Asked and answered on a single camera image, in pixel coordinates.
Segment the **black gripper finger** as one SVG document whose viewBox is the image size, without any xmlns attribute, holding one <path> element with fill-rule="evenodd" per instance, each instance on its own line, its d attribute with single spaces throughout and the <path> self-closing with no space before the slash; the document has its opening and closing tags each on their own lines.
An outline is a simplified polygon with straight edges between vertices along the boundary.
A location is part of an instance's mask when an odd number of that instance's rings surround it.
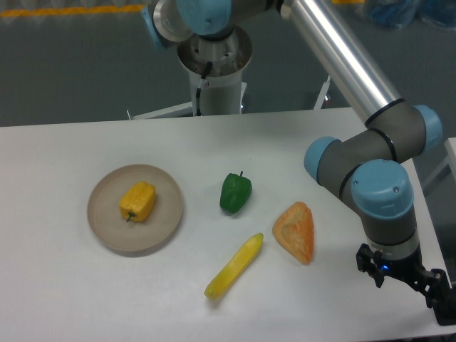
<svg viewBox="0 0 456 342">
<path fill-rule="evenodd" d="M 383 285 L 385 274 L 382 270 L 382 254 L 380 251 L 373 251 L 367 244 L 360 245 L 356 252 L 357 268 L 362 273 L 367 273 L 380 288 Z"/>
<path fill-rule="evenodd" d="M 420 292 L 426 301 L 426 306 L 433 310 L 439 325 L 451 324 L 451 287 L 446 271 L 423 267 L 415 271 L 416 280 L 413 289 Z"/>
</svg>

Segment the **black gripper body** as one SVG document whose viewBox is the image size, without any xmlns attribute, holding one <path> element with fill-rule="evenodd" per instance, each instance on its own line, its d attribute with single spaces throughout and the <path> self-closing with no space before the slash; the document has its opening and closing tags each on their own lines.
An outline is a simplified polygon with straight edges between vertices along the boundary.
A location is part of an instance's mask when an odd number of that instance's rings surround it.
<svg viewBox="0 0 456 342">
<path fill-rule="evenodd" d="M 382 285 L 386 276 L 407 285 L 423 285 L 425 283 L 424 272 L 421 248 L 418 246 L 411 255 L 396 260 L 386 259 L 382 252 L 375 251 L 370 277 L 374 279 L 376 285 Z"/>
</svg>

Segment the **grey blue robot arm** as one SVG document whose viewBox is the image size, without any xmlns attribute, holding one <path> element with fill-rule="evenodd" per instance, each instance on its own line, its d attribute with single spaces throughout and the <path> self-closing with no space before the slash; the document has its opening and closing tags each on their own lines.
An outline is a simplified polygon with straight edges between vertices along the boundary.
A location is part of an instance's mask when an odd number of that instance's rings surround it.
<svg viewBox="0 0 456 342">
<path fill-rule="evenodd" d="M 358 269 L 377 286 L 388 276 L 406 283 L 440 325 L 453 325 L 455 289 L 443 270 L 422 265 L 413 189 L 402 166 L 439 143 L 440 119 L 405 102 L 327 3 L 152 1 L 141 14 L 157 47 L 177 47 L 200 116 L 240 113 L 252 45 L 239 22 L 270 9 L 295 25 L 366 127 L 347 141 L 319 138 L 304 157 L 310 176 L 361 218 L 368 241 L 357 252 Z"/>
</svg>

